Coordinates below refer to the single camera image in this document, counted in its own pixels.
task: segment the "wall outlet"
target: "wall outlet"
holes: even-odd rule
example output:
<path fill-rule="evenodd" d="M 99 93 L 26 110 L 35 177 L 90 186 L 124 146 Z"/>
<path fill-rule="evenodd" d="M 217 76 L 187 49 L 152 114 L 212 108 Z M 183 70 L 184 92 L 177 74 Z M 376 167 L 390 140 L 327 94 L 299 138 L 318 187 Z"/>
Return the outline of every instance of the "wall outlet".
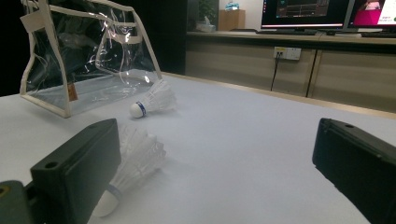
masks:
<path fill-rule="evenodd" d="M 280 53 L 279 59 L 300 60 L 301 49 L 275 47 L 274 58 L 277 57 L 278 53 Z"/>
<path fill-rule="evenodd" d="M 288 52 L 286 52 L 286 59 L 300 60 L 300 55 L 301 55 L 301 49 L 288 48 Z"/>
<path fill-rule="evenodd" d="M 275 50 L 274 50 L 274 58 L 276 58 L 277 57 L 277 54 L 279 53 L 280 54 L 280 56 L 279 56 L 279 58 L 280 59 L 286 59 L 286 53 L 288 52 L 288 49 L 287 48 L 284 48 L 284 47 L 275 47 Z"/>

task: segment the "black keyboard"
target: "black keyboard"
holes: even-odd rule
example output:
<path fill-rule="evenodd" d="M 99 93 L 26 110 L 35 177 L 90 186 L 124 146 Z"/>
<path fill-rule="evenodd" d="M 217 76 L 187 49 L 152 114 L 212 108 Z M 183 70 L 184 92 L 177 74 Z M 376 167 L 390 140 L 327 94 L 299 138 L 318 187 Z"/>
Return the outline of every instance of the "black keyboard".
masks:
<path fill-rule="evenodd" d="M 275 30 L 275 31 L 265 31 L 261 30 L 256 32 L 258 35 L 315 35 L 317 31 L 295 31 L 295 30 Z"/>
<path fill-rule="evenodd" d="M 396 38 L 396 33 L 365 32 L 361 33 L 361 37 Z"/>

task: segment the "white table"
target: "white table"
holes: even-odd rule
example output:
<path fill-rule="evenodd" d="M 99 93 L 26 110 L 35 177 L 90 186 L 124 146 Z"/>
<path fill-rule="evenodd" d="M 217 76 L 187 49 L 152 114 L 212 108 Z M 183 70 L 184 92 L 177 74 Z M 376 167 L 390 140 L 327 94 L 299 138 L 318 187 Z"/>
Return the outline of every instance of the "white table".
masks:
<path fill-rule="evenodd" d="M 315 168 L 321 118 L 353 124 L 396 145 L 396 116 L 346 105 L 164 76 L 177 109 L 131 119 L 136 97 L 63 119 L 19 95 L 0 98 L 0 181 L 31 181 L 29 169 L 96 121 L 156 134 L 162 168 L 99 223 L 368 223 Z"/>

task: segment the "wall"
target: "wall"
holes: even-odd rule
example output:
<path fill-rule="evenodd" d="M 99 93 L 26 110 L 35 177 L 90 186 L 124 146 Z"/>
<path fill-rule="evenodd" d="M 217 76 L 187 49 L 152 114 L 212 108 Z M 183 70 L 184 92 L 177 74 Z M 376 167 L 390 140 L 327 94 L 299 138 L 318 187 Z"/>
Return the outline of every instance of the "wall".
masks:
<path fill-rule="evenodd" d="M 21 1 L 9 1 L 8 13 L 1 13 L 3 22 L 3 47 L 11 47 L 12 53 L 3 49 L 1 60 L 0 96 L 20 93 L 21 78 L 29 62 L 29 36 L 20 17 L 25 15 Z"/>
<path fill-rule="evenodd" d="M 148 33 L 160 69 L 184 75 L 186 58 L 186 0 L 112 0 L 133 7 Z"/>
<path fill-rule="evenodd" d="M 219 9 L 224 9 L 230 0 L 219 0 Z M 233 0 L 246 11 L 245 27 L 260 30 L 262 24 L 262 0 Z"/>

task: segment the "blue band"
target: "blue band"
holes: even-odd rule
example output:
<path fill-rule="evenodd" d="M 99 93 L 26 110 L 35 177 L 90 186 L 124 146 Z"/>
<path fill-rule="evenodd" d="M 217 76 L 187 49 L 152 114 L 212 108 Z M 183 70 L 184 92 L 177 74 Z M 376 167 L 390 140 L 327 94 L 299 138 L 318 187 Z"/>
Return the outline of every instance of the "blue band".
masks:
<path fill-rule="evenodd" d="M 142 110 L 143 116 L 146 116 L 146 109 L 145 109 L 145 107 L 142 105 L 142 103 L 140 103 L 140 102 L 136 102 L 136 103 L 139 105 L 140 109 Z"/>
<path fill-rule="evenodd" d="M 121 200 L 122 197 L 122 193 L 119 189 L 117 189 L 116 187 L 114 187 L 113 185 L 108 185 L 107 186 L 107 191 L 110 192 L 112 195 L 114 195 L 114 197 L 116 197 L 119 201 Z"/>

